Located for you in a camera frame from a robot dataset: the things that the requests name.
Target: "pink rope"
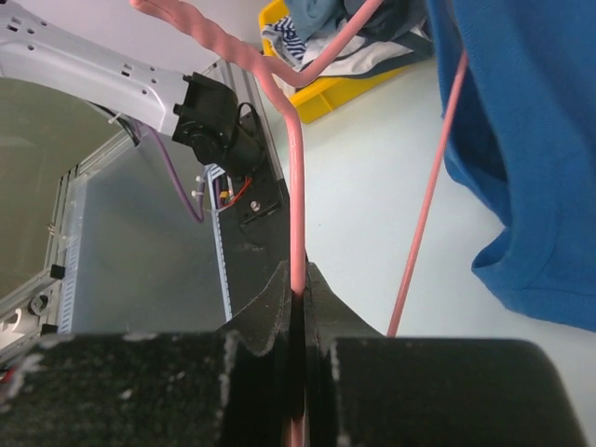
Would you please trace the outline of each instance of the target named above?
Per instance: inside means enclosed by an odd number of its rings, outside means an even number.
[[[192,36],[202,47],[217,53],[254,74],[264,94],[283,115],[290,145],[290,284],[296,296],[305,290],[305,154],[302,126],[296,109],[275,83],[276,73],[288,84],[304,86],[312,82],[337,57],[362,25],[382,3],[367,0],[356,16],[333,40],[321,56],[302,73],[295,73],[282,61],[266,58],[254,47],[226,33],[219,25],[205,18],[195,7],[180,0],[130,0],[145,14],[162,19],[179,31]]]
[[[451,94],[447,102],[447,111],[445,112],[445,119],[443,120],[443,126],[440,133],[439,148],[435,154],[435,159],[432,165],[432,171],[430,172],[430,178],[428,179],[427,192],[425,193],[425,199],[422,204],[420,211],[420,217],[418,218],[418,225],[413,236],[412,246],[410,247],[410,254],[408,255],[408,262],[401,279],[400,291],[398,292],[398,299],[393,309],[393,315],[391,316],[391,322],[389,323],[389,329],[387,331],[387,337],[395,337],[398,334],[398,327],[401,321],[401,315],[403,314],[403,307],[406,304],[406,298],[408,296],[408,290],[410,289],[410,283],[412,282],[413,269],[418,259],[418,252],[420,251],[420,245],[422,243],[422,236],[425,233],[427,226],[428,212],[430,211],[430,204],[432,197],[435,194],[435,188],[437,186],[437,179],[439,178],[440,165],[445,155],[445,148],[449,141],[449,133],[451,132],[452,124],[454,123],[455,109],[457,102],[459,101],[459,95],[462,90],[464,83],[464,77],[466,75],[467,68],[467,53],[464,51],[462,57],[459,60],[457,66],[457,72],[455,73],[454,83],[451,87]]]

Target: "white table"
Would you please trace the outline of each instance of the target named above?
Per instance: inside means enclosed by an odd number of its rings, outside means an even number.
[[[285,125],[265,106],[288,178]],[[412,241],[440,114],[436,64],[427,62],[304,126],[309,258],[381,332]],[[484,288],[470,265],[500,230],[493,214],[443,170],[399,335],[533,341],[555,363],[596,445],[596,333],[509,312]]]

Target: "yellow bin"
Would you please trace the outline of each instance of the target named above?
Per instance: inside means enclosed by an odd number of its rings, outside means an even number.
[[[284,5],[283,0],[274,0],[259,14],[259,26],[263,29],[266,24],[275,23],[289,13],[290,11]],[[269,41],[263,40],[263,49],[265,55],[275,56]],[[298,110],[300,119],[306,124],[312,123],[358,97],[366,90],[370,90],[395,76],[404,68],[406,67],[379,74],[370,79],[320,78],[292,95],[290,101]]]

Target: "pile of clothes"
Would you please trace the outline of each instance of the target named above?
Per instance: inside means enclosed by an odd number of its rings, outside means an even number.
[[[284,0],[290,15],[266,25],[262,36],[280,59],[302,71],[364,1]],[[430,58],[433,46],[425,4],[425,0],[386,0],[321,76],[363,79]]]

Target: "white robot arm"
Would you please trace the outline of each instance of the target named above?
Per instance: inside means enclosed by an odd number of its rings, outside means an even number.
[[[238,125],[236,94],[200,74],[162,70],[47,23],[0,0],[0,76],[33,82],[135,118],[190,146],[204,165],[245,177],[264,162]]]

